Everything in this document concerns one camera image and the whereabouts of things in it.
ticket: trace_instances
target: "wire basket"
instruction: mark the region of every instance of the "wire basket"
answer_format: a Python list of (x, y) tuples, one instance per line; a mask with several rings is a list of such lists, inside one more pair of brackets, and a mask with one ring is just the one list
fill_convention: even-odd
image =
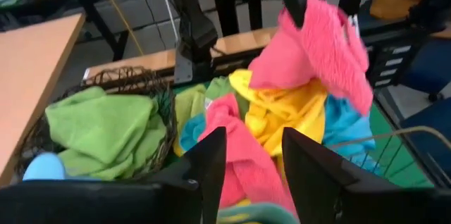
[(337, 151), (341, 147), (352, 144), (376, 142), (374, 150), (343, 157), (360, 168), (381, 176), (400, 187), (442, 187), (446, 184), (449, 185), (451, 179), (435, 161), (434, 154), (420, 153), (411, 144), (409, 138), (415, 133), (426, 133), (429, 139), (433, 137), (442, 142), (447, 154), (451, 154), (451, 151), (449, 151), (451, 150), (451, 143), (440, 132), (426, 126), (400, 129), (386, 134), (335, 144), (329, 148)]
[[(145, 165), (131, 177), (131, 180), (145, 181), (149, 175), (161, 169), (177, 135), (174, 93), (169, 84), (154, 71), (143, 67), (122, 67), (104, 70), (83, 80), (79, 85), (68, 89), (55, 102), (94, 86), (103, 88), (108, 94), (138, 94), (156, 99), (159, 105), (158, 114), (166, 126), (166, 136), (159, 142), (158, 149)], [(22, 177), (31, 161), (44, 151), (59, 153), (63, 150), (63, 146), (51, 140), (47, 118), (42, 114), (20, 145), (16, 173)]]

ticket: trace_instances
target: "yellow cable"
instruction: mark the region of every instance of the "yellow cable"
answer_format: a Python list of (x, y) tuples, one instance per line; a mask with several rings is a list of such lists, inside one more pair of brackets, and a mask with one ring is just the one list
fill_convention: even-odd
[(136, 47), (138, 48), (138, 50), (140, 51), (140, 55), (143, 56), (144, 52), (142, 51), (142, 48), (140, 46), (140, 43), (138, 42), (138, 40), (136, 39), (135, 34), (132, 31), (132, 28), (128, 25), (127, 20), (125, 19), (124, 15), (122, 14), (122, 11), (119, 9), (118, 5), (116, 4), (116, 2), (114, 0), (110, 0), (111, 3), (113, 4), (114, 8), (116, 9), (116, 11), (119, 14), (119, 17), (121, 18), (121, 20), (124, 22), (125, 27), (127, 28), (128, 33), (132, 36), (133, 41), (136, 44)]

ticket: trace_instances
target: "laundry pile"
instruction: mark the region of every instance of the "laundry pile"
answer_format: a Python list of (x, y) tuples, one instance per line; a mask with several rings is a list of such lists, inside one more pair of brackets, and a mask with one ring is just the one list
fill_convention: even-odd
[[(176, 96), (176, 155), (217, 127), (226, 128), (223, 223), (233, 223), (233, 214), (241, 211), (249, 211), (248, 221), (257, 221), (254, 213), (273, 211), (287, 218), (284, 223), (296, 223), (283, 168), (284, 127), (378, 172), (367, 154), (376, 143), (353, 142), (372, 136), (368, 66), (366, 49), (347, 16), (324, 0), (307, 0), (304, 26), (296, 28), (282, 11), (276, 35), (248, 69)], [(157, 108), (148, 97), (107, 95), (96, 87), (50, 105), (51, 138), (67, 148), (58, 155), (62, 179), (130, 177), (165, 136)]]

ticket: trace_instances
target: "wooden table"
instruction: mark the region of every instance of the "wooden table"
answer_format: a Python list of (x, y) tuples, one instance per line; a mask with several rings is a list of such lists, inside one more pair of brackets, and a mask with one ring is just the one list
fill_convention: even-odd
[[(219, 38), (216, 48), (225, 54), (236, 54), (241, 51), (248, 51), (265, 47), (276, 33), (275, 27), (255, 30), (227, 37)], [(211, 51), (214, 58), (222, 56), (221, 54)], [(84, 78), (87, 79), (96, 75), (105, 69), (119, 68), (123, 66), (143, 66), (146, 69), (162, 70), (173, 68), (175, 66), (175, 49), (156, 52), (145, 56), (129, 58), (122, 61), (107, 63), (100, 66), (88, 68)]]
[(16, 147), (47, 106), (84, 21), (78, 14), (0, 33), (0, 185), (11, 182)]

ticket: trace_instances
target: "wicker basket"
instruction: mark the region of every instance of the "wicker basket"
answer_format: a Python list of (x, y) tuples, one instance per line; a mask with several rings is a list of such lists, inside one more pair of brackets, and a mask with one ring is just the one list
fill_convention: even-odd
[[(145, 70), (142, 67), (122, 67), (104, 70), (82, 81), (79, 85), (68, 89), (55, 101), (94, 86), (102, 87), (109, 94), (139, 94), (156, 98), (159, 105), (158, 113), (166, 126), (166, 137), (160, 141), (155, 154), (131, 177), (131, 180), (145, 182), (149, 175), (161, 169), (177, 135), (174, 93), (169, 84), (154, 71)], [(49, 124), (45, 115), (42, 114), (18, 150), (16, 173), (22, 177), (31, 160), (43, 151), (59, 153), (63, 150), (64, 147), (51, 140)]]

